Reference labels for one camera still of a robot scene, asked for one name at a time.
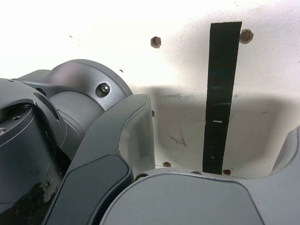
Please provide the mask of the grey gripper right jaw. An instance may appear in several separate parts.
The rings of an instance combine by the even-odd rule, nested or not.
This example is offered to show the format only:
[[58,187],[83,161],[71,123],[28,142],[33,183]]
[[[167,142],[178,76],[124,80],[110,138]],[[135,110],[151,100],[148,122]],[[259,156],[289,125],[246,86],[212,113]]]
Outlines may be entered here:
[[103,225],[297,225],[300,131],[291,131],[270,175],[236,179],[158,170],[112,202]]

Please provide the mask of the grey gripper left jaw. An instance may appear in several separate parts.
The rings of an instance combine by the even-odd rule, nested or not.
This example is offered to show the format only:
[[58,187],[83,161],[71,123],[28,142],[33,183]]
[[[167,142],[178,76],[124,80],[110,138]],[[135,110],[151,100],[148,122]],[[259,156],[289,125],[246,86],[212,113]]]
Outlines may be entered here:
[[151,100],[131,95],[89,128],[44,219],[46,225],[97,225],[135,177],[155,168]]

